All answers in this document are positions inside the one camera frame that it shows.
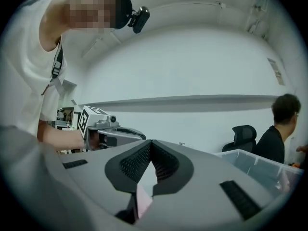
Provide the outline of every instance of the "black rubber pad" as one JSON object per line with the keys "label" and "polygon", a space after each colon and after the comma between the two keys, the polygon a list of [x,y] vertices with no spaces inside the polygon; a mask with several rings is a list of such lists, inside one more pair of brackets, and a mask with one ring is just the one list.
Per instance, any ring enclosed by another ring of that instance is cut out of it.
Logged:
{"label": "black rubber pad", "polygon": [[225,181],[220,186],[244,220],[250,219],[261,210],[235,181]]}
{"label": "black rubber pad", "polygon": [[63,166],[68,169],[68,168],[73,168],[73,167],[78,167],[84,164],[87,164],[88,162],[86,160],[77,160],[74,162],[69,162],[69,163],[63,163]]}

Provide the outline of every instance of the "black t-shirt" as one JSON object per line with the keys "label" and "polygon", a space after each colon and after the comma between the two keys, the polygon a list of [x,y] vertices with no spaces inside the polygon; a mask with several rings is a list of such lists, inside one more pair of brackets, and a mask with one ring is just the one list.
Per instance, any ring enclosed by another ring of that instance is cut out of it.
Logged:
{"label": "black t-shirt", "polygon": [[283,164],[284,143],[280,132],[271,126],[253,148],[252,153]]}

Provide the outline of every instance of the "pink object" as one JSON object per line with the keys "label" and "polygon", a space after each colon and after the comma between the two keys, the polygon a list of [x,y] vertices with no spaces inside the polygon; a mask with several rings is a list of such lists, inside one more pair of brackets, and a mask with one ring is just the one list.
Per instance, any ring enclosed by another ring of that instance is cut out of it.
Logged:
{"label": "pink object", "polygon": [[152,203],[152,198],[146,193],[141,185],[137,185],[138,217],[141,218]]}

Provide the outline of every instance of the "shoulder strap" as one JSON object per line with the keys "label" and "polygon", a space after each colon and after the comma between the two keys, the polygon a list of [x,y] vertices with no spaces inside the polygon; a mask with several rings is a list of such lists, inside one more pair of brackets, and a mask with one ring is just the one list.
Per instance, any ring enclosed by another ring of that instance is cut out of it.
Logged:
{"label": "shoulder strap", "polygon": [[63,49],[62,49],[62,39],[60,40],[59,43],[59,48],[58,51],[54,57],[54,61],[53,61],[53,67],[52,67],[52,78],[55,79],[58,77],[60,70],[62,68],[62,64],[63,64]]}

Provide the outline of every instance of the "black mesh grille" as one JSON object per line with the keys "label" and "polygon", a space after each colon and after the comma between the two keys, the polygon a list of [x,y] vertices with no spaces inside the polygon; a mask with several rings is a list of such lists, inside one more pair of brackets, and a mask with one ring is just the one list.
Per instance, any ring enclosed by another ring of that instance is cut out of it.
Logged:
{"label": "black mesh grille", "polygon": [[150,144],[121,160],[121,171],[138,183],[150,162]]}
{"label": "black mesh grille", "polygon": [[250,219],[261,210],[261,208],[233,180],[225,181],[221,183],[220,186],[244,220]]}
{"label": "black mesh grille", "polygon": [[252,139],[252,137],[253,137],[252,130],[249,128],[244,128],[243,129],[243,139],[249,140],[249,139]]}
{"label": "black mesh grille", "polygon": [[73,168],[73,167],[78,167],[84,164],[87,164],[88,162],[86,160],[78,160],[74,162],[69,162],[69,163],[63,163],[63,166],[68,169],[68,168]]}
{"label": "black mesh grille", "polygon": [[156,169],[157,182],[168,179],[180,165],[175,156],[156,145],[154,150],[151,150],[151,161]]}

